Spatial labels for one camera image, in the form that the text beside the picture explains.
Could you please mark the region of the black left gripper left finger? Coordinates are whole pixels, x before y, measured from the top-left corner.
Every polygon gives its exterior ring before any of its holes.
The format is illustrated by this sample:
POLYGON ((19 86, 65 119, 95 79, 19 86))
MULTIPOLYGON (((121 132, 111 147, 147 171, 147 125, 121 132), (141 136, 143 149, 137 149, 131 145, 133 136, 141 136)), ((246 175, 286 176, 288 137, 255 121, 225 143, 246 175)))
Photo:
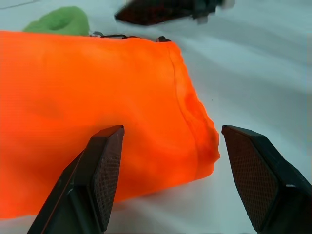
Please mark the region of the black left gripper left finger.
POLYGON ((63 170, 28 234, 102 234, 117 189, 124 137, 122 125, 93 135, 63 170))

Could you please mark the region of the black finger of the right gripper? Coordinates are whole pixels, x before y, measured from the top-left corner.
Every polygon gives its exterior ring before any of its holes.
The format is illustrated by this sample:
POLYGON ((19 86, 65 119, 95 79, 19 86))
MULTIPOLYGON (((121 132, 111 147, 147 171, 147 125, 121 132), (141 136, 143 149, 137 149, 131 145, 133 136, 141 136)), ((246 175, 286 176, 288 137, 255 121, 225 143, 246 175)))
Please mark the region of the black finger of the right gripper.
POLYGON ((115 13, 121 22, 151 26, 188 17, 193 12, 192 0, 131 0, 115 13))

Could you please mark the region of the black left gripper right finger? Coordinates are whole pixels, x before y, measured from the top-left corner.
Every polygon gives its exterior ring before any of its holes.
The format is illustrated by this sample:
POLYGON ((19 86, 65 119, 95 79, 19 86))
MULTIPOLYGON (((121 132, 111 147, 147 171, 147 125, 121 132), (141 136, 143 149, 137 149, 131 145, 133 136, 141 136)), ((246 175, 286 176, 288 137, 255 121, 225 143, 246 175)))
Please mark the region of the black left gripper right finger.
POLYGON ((258 234, 310 234, 312 186, 264 135, 223 125, 234 182, 258 234))

